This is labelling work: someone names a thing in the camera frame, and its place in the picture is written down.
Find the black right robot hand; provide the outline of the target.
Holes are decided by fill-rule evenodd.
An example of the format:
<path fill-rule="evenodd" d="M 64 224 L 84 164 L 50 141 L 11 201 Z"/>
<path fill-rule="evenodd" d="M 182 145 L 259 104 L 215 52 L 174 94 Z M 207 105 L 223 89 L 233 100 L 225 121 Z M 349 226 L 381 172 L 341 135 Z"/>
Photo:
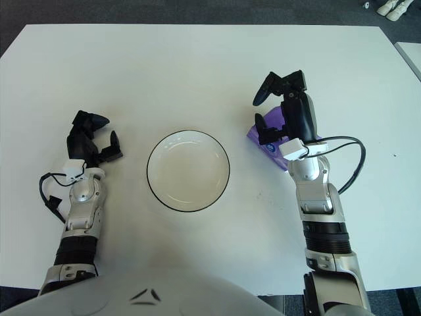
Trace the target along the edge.
<path fill-rule="evenodd" d="M 270 72 L 256 93 L 253 105 L 261 105 L 269 95 L 282 96 L 281 112 L 284 125 L 279 129 L 268 127 L 264 117 L 255 115 L 255 127 L 259 135 L 259 144 L 266 145 L 277 142 L 283 137 L 292 140 L 300 139 L 303 143 L 316 141 L 316 120 L 314 107 L 306 94 L 307 84 L 302 70 L 281 77 Z"/>

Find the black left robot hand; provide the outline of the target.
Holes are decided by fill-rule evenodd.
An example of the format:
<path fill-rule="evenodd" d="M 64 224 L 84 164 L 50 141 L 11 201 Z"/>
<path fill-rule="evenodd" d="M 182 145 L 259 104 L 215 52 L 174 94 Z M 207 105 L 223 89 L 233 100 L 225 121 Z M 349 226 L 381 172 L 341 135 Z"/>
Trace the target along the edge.
<path fill-rule="evenodd" d="M 109 147 L 99 151 L 93 142 L 94 132 L 109 122 L 108 118 L 101 115 L 78 111 L 72 121 L 73 127 L 66 139 L 69 158 L 81 159 L 86 163 L 87 168 L 91 168 L 123 157 L 115 131 L 111 132 Z"/>

